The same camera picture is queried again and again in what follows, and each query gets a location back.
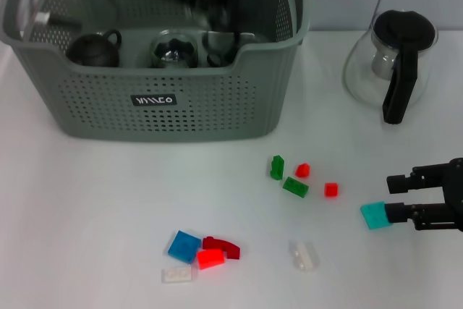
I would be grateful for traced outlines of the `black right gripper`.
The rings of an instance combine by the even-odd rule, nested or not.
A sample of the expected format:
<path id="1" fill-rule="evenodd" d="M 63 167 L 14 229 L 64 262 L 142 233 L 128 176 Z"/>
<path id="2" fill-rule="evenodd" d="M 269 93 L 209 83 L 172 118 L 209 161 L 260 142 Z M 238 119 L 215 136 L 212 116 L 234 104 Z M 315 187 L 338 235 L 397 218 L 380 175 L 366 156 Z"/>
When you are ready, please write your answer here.
<path id="1" fill-rule="evenodd" d="M 449 164 L 416 166 L 408 177 L 389 176 L 386 183 L 390 194 L 406 193 L 441 187 L 445 173 L 446 204 L 387 203 L 388 221 L 397 224 L 411 220 L 417 231 L 458 229 L 463 232 L 463 158 L 453 159 Z"/>

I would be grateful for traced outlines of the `grey perforated storage basket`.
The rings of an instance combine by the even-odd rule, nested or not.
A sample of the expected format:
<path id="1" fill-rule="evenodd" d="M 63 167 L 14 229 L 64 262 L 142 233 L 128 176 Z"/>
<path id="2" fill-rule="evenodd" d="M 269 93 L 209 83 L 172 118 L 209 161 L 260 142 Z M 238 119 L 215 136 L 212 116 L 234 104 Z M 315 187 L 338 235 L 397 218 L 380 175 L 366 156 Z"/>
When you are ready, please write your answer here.
<path id="1" fill-rule="evenodd" d="M 0 0 L 0 41 L 13 52 L 56 123 L 75 137 L 142 142 L 241 140 L 279 122 L 297 48 L 308 29 L 309 0 L 247 0 L 233 7 L 233 31 L 171 0 Z M 68 60 L 73 41 L 109 30 L 122 35 L 119 67 Z M 193 36 L 198 66 L 152 68 L 151 41 L 164 30 Z M 206 31 L 253 33 L 232 64 L 210 67 Z"/>

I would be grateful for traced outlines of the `teal square plate brick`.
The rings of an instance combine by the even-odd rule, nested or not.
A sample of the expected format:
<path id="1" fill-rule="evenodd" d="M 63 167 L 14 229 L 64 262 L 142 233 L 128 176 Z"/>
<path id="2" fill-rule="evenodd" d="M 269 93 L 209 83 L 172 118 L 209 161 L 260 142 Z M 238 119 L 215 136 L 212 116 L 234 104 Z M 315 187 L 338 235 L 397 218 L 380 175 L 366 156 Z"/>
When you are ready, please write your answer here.
<path id="1" fill-rule="evenodd" d="M 369 230 L 382 229 L 392 225 L 386 215 L 386 204 L 381 201 L 360 207 L 360 212 Z"/>

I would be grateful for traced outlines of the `black clay teapot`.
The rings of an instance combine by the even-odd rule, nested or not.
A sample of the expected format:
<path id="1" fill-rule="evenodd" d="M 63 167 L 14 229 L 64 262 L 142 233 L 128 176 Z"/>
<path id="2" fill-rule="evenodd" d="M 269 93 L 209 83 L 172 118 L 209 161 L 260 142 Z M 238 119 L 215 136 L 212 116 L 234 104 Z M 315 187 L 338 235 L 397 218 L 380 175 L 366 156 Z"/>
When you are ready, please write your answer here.
<path id="1" fill-rule="evenodd" d="M 119 67 L 121 46 L 122 35 L 118 30 L 109 30 L 103 35 L 87 34 L 72 42 L 66 57 L 85 67 Z"/>

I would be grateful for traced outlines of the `flat green toy brick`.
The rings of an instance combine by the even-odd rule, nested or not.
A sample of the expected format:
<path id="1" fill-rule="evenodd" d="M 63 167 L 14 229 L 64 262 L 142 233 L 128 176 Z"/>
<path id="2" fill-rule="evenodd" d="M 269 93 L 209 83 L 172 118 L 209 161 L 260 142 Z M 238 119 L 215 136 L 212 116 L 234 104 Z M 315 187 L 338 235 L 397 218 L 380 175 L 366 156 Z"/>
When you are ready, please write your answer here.
<path id="1" fill-rule="evenodd" d="M 303 182 L 300 182 L 292 177 L 287 177 L 284 184 L 283 184 L 283 188 L 300 197 L 300 198 L 304 198 L 306 196 L 306 194 L 308 193 L 308 190 L 309 190 L 309 186 L 306 185 L 305 183 Z"/>

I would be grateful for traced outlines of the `translucent white toy brick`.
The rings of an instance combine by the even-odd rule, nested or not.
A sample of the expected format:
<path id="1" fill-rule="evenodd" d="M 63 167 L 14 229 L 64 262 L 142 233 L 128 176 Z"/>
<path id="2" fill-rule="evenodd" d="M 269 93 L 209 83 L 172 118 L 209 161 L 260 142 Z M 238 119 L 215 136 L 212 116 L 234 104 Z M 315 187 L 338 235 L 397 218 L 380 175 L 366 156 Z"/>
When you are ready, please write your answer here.
<path id="1" fill-rule="evenodd" d="M 311 272 L 320 266 L 314 244 L 307 240 L 290 240 L 289 254 L 294 266 L 302 272 Z"/>

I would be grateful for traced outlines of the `glass pitcher black lid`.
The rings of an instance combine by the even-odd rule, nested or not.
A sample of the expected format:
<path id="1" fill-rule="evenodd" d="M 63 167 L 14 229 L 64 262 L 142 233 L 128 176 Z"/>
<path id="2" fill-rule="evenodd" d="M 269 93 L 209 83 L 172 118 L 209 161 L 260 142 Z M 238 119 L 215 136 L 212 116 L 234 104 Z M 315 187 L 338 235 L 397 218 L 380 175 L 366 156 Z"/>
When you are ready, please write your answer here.
<path id="1" fill-rule="evenodd" d="M 400 124 L 426 88 L 437 41 L 436 27 L 423 15 L 382 12 L 349 52 L 344 87 L 358 101 L 379 108 L 386 124 Z"/>

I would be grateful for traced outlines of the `tall green toy brick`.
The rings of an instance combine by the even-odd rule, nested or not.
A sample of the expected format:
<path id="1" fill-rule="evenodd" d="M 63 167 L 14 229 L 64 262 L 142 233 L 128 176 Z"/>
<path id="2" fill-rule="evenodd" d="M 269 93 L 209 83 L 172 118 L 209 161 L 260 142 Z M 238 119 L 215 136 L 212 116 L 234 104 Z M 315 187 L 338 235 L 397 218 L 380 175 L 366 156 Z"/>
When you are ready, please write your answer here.
<path id="1" fill-rule="evenodd" d="M 284 159 L 276 155 L 271 160 L 270 176 L 274 180 L 282 180 L 284 175 Z"/>

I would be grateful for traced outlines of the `dark red curved brick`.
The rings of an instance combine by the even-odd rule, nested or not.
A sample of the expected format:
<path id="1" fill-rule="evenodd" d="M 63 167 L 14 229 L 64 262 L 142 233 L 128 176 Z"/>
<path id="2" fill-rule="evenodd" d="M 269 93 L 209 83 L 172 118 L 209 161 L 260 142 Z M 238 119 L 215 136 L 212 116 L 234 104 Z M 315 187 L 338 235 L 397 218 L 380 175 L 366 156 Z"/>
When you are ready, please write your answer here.
<path id="1" fill-rule="evenodd" d="M 203 238 L 202 248 L 204 250 L 221 250 L 223 253 L 225 253 L 227 259 L 239 260 L 241 256 L 240 247 L 229 241 L 217 239 L 212 236 Z"/>

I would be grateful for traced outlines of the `bright red toy brick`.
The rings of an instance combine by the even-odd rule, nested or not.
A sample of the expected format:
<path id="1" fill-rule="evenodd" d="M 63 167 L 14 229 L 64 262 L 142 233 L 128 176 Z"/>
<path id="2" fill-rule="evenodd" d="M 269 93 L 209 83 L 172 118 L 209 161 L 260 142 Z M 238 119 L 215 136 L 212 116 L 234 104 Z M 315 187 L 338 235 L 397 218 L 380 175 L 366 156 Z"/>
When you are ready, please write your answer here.
<path id="1" fill-rule="evenodd" d="M 202 250 L 197 253 L 197 264 L 200 270 L 212 268 L 225 263 L 224 252 L 219 249 Z"/>

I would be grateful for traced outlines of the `blue square plate brick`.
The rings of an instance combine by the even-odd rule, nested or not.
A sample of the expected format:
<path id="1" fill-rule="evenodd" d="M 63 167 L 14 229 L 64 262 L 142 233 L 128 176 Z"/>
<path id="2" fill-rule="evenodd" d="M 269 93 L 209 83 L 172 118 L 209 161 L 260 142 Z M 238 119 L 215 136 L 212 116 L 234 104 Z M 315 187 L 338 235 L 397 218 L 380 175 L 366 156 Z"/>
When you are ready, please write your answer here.
<path id="1" fill-rule="evenodd" d="M 202 245 L 202 240 L 183 231 L 178 231 L 167 254 L 178 261 L 191 264 Z"/>

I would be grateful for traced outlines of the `white two-stud plate brick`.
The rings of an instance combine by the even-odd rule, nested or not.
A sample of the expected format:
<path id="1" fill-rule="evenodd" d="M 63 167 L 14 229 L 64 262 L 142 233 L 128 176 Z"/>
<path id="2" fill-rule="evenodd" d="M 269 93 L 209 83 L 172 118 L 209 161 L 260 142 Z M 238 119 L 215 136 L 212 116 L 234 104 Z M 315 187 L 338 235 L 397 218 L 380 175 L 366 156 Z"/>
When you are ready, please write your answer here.
<path id="1" fill-rule="evenodd" d="M 181 284 L 192 282 L 194 278 L 194 268 L 191 266 L 181 266 L 165 268 L 161 273 L 163 284 Z"/>

